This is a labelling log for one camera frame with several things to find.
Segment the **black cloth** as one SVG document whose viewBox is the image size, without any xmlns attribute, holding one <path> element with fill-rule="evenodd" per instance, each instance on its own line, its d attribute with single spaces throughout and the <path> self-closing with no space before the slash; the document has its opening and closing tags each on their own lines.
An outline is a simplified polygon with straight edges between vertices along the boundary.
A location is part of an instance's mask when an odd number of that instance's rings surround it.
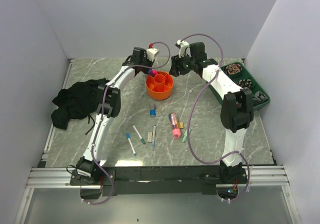
<svg viewBox="0 0 320 224">
<path fill-rule="evenodd" d="M 91 114 L 97 109 L 98 87 L 104 86 L 107 79 L 90 79 L 78 81 L 70 88 L 61 89 L 52 103 L 57 106 L 51 114 L 55 128 L 66 130 L 71 119 L 82 120 L 88 118 L 93 121 Z"/>
</svg>

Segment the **small yellow eraser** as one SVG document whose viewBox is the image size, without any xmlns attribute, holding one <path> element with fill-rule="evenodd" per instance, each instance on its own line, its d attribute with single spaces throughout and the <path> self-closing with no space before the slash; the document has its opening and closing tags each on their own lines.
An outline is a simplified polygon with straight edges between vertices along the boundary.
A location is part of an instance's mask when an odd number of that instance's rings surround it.
<svg viewBox="0 0 320 224">
<path fill-rule="evenodd" d="M 184 123 L 183 123 L 183 122 L 179 122 L 179 123 L 178 123 L 178 127 L 179 127 L 180 129 L 183 129 L 183 128 L 184 128 Z"/>
</svg>

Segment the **white green marker pen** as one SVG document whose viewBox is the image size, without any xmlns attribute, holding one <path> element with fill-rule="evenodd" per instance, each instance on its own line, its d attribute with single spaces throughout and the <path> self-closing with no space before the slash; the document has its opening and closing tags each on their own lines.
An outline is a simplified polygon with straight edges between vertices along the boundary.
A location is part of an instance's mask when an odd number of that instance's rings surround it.
<svg viewBox="0 0 320 224">
<path fill-rule="evenodd" d="M 142 137 L 141 133 L 138 131 L 137 127 L 133 124 L 132 128 L 134 129 L 134 131 L 136 132 L 136 134 L 138 135 L 140 141 L 142 142 L 143 145 L 146 144 L 146 141 L 144 140 L 144 138 Z"/>
</svg>

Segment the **green compartment tray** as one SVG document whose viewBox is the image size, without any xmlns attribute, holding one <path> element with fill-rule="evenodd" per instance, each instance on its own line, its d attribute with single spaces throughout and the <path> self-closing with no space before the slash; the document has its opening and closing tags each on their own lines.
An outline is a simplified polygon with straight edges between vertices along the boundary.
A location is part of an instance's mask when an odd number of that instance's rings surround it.
<svg viewBox="0 0 320 224">
<path fill-rule="evenodd" d="M 220 104 L 223 103 L 225 94 L 235 93 L 241 89 L 251 90 L 255 111 L 264 107 L 271 100 L 267 92 L 241 62 L 233 62 L 222 67 L 216 64 L 209 65 L 203 69 L 202 78 L 207 82 L 212 81 L 209 88 Z"/>
</svg>

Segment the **black base bar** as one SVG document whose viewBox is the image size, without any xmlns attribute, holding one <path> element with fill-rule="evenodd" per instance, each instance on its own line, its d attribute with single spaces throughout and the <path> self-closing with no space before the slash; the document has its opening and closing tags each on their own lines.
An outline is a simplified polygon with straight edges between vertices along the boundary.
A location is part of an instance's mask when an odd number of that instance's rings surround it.
<svg viewBox="0 0 320 224">
<path fill-rule="evenodd" d="M 248 175 L 241 165 L 221 167 L 218 165 L 195 166 L 122 166 L 96 170 L 93 177 L 73 170 L 71 186 L 80 186 L 81 196 L 97 199 L 99 194 L 180 194 L 201 193 L 215 195 L 218 185 L 246 184 Z"/>
</svg>

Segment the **grey black clips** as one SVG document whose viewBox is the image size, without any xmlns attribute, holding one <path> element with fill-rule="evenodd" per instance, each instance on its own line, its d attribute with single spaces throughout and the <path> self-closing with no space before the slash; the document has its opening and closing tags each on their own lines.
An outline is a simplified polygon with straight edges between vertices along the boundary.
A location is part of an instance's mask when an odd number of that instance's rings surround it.
<svg viewBox="0 0 320 224">
<path fill-rule="evenodd" d="M 262 103 L 264 103 L 265 101 L 268 100 L 268 97 L 266 96 L 265 93 L 263 93 L 262 91 L 257 91 L 254 95 L 253 95 L 253 105 L 254 106 L 258 106 L 261 105 Z"/>
</svg>

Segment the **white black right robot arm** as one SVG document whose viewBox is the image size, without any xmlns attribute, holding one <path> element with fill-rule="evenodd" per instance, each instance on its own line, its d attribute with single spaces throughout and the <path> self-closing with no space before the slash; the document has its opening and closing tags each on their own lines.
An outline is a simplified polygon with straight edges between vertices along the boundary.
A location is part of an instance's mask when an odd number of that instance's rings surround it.
<svg viewBox="0 0 320 224">
<path fill-rule="evenodd" d="M 253 94 L 235 84 L 213 58 L 208 58 L 203 42 L 179 39 L 179 53 L 171 58 L 170 75 L 178 77 L 190 71 L 198 74 L 222 99 L 220 121 L 225 128 L 225 142 L 216 178 L 231 183 L 246 173 L 242 168 L 244 138 L 254 119 Z"/>
</svg>

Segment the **beige eraser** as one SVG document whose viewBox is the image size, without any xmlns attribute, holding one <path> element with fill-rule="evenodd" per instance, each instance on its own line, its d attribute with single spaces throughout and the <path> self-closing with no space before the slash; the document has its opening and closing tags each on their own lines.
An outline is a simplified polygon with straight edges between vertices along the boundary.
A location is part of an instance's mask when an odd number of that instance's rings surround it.
<svg viewBox="0 0 320 224">
<path fill-rule="evenodd" d="M 148 143 L 151 143 L 151 142 L 152 142 L 152 132 L 151 132 L 151 131 L 148 131 L 148 132 L 147 132 L 147 142 L 148 142 Z"/>
</svg>

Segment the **orange round desk organizer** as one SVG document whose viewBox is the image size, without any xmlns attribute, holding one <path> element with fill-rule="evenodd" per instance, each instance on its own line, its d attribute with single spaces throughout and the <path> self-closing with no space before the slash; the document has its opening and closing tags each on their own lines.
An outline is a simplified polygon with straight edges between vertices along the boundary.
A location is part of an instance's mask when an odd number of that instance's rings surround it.
<svg viewBox="0 0 320 224">
<path fill-rule="evenodd" d="M 169 73 L 165 71 L 158 71 L 155 76 L 147 76 L 145 86 L 147 94 L 152 99 L 162 101 L 171 96 L 173 92 L 174 79 Z"/>
</svg>

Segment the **aluminium rail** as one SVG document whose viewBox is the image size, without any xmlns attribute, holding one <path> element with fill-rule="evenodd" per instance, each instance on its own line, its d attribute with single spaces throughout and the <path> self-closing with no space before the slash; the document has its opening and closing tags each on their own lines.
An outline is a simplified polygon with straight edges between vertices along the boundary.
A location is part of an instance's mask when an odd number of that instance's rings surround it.
<svg viewBox="0 0 320 224">
<path fill-rule="evenodd" d="M 70 188 L 72 175 L 64 168 L 32 168 L 25 187 L 27 189 Z M 250 168 L 250 186 L 288 186 L 283 166 L 253 166 Z"/>
</svg>

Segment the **pink black rolled ribbon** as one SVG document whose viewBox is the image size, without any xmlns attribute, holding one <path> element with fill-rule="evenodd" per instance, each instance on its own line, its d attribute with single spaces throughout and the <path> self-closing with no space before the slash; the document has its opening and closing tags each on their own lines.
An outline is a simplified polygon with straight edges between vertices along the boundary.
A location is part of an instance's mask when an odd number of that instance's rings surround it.
<svg viewBox="0 0 320 224">
<path fill-rule="evenodd" d="M 239 63 L 232 63 L 225 67 L 225 72 L 228 76 L 240 73 L 243 70 L 242 65 Z"/>
</svg>

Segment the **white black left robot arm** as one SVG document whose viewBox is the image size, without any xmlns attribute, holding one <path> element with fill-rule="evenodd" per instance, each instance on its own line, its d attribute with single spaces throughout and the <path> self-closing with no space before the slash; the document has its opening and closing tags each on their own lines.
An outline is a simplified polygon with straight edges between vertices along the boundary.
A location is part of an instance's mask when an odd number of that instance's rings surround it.
<svg viewBox="0 0 320 224">
<path fill-rule="evenodd" d="M 148 73 L 159 50 L 135 47 L 122 64 L 120 71 L 104 86 L 98 87 L 98 101 L 95 125 L 89 144 L 71 174 L 71 186 L 112 185 L 112 177 L 105 174 L 102 149 L 114 119 L 121 110 L 121 90 L 139 73 Z"/>
</svg>

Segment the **beige black rolled ribbon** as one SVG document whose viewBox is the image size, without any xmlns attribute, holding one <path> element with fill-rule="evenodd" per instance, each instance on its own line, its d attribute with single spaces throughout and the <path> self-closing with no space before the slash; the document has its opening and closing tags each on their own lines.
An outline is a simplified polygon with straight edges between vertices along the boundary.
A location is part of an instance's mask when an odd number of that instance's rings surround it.
<svg viewBox="0 0 320 224">
<path fill-rule="evenodd" d="M 240 79 L 237 83 L 236 83 L 239 87 L 241 87 L 242 89 L 247 89 L 253 86 L 253 82 L 251 79 L 247 78 L 247 79 Z"/>
</svg>

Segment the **mint green highlighter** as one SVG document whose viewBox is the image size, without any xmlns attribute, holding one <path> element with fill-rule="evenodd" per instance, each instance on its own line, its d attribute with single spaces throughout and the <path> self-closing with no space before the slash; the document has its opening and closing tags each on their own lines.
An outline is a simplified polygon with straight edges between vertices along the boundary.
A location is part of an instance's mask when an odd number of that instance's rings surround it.
<svg viewBox="0 0 320 224">
<path fill-rule="evenodd" d="M 184 134 L 183 134 L 183 137 L 182 137 L 182 143 L 186 143 L 187 142 L 187 140 L 188 140 L 188 133 L 190 133 L 192 131 L 192 129 L 191 128 L 189 128 L 188 130 L 186 130 L 185 132 L 184 132 Z"/>
</svg>

